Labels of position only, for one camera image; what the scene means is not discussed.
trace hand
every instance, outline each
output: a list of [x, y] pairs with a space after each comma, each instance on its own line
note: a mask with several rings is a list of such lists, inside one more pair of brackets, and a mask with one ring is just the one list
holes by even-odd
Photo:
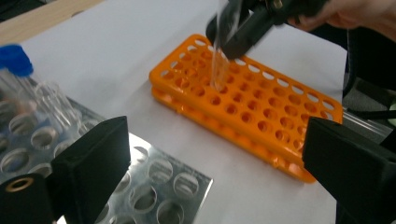
[[396, 0], [329, 0], [315, 17], [290, 19], [289, 24], [305, 31], [327, 22], [338, 28], [370, 28], [396, 42]]

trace orange test tube rack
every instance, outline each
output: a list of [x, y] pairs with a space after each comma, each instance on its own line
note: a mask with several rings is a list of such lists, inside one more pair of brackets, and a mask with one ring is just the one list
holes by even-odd
[[210, 86], [213, 48], [191, 35], [154, 67], [159, 102], [305, 183], [302, 150], [309, 117], [342, 123], [340, 103], [248, 57], [230, 62], [225, 87]]

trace blue cap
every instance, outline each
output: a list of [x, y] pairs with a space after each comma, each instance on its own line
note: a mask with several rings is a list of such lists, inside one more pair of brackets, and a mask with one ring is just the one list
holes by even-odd
[[33, 73], [29, 57], [18, 44], [0, 47], [0, 64], [17, 77], [29, 77]]

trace test tube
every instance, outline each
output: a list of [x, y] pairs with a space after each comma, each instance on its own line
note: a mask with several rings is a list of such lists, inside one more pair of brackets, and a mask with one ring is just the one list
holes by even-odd
[[14, 75], [2, 78], [20, 97], [34, 98], [33, 66], [21, 45], [9, 44], [0, 48], [0, 63]]
[[54, 82], [38, 83], [35, 87], [35, 98], [39, 109], [50, 115], [62, 130], [68, 131], [72, 127], [76, 127], [76, 130], [79, 128], [79, 115], [61, 92], [58, 84]]
[[216, 91], [223, 90], [230, 65], [230, 61], [222, 52], [221, 46], [237, 31], [241, 7], [241, 0], [219, 0], [210, 80], [211, 87]]

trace white table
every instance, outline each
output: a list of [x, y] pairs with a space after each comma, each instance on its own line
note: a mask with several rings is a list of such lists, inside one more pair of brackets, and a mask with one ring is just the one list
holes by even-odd
[[[156, 102], [149, 71], [191, 34], [204, 34], [213, 0], [107, 0], [22, 46], [41, 79], [129, 131], [214, 185], [195, 223], [335, 223], [335, 200]], [[341, 101], [347, 53], [290, 27], [273, 29], [248, 54]]]

